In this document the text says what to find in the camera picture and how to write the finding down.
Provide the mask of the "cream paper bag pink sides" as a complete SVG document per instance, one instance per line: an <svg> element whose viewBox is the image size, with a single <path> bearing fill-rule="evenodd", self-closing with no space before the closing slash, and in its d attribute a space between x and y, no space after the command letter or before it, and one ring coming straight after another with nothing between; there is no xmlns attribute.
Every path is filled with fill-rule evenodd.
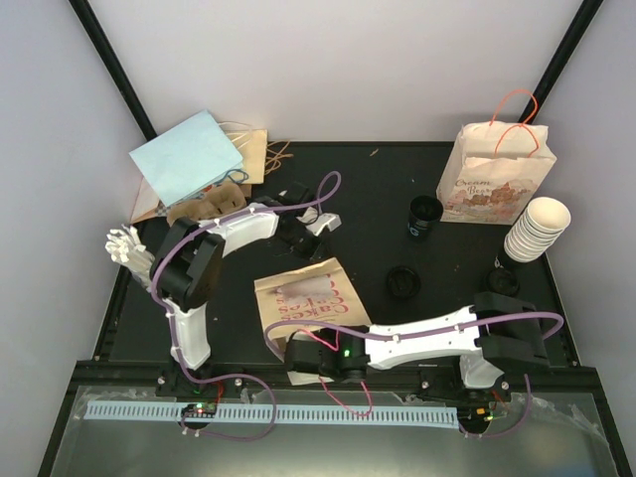
<svg viewBox="0 0 636 477"><path fill-rule="evenodd" d="M320 338L325 324L369 327L371 319L352 281L337 258L278 273L254 282L254 293L269 351L283 359L287 342L296 332L324 351L337 347Z"/></svg>

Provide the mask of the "black lid stack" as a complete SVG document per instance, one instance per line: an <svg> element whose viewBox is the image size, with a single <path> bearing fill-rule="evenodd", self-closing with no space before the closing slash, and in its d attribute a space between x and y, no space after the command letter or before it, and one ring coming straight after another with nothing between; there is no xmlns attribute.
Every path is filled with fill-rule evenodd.
<svg viewBox="0 0 636 477"><path fill-rule="evenodd" d="M407 230L412 239L423 240L443 215L443 205L435 197L417 196L408 209Z"/></svg>

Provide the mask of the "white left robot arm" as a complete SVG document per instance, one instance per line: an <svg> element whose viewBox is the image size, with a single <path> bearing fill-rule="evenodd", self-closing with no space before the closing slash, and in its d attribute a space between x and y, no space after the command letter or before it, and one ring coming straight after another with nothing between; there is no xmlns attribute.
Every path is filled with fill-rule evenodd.
<svg viewBox="0 0 636 477"><path fill-rule="evenodd" d="M320 202L298 187L275 197L235 206L220 216L208 200L197 212L178 212L150 268L149 292L166 309L173 359L184 365L178 384L192 397L213 385L206 308L221 276L223 259L253 242L277 238L301 256L327 256L323 237L342 221L321 210Z"/></svg>

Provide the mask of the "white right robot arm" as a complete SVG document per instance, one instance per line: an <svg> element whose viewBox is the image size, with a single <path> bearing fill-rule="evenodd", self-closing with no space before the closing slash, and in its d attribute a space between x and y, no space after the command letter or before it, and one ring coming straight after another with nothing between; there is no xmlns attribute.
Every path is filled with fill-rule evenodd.
<svg viewBox="0 0 636 477"><path fill-rule="evenodd" d="M506 374L550 365L543 320L561 323L531 303L482 292L471 305L437 318L393 326L301 328L287 341L283 363L289 372L346 383L362 381L369 370L456 358L453 391L474 400Z"/></svg>

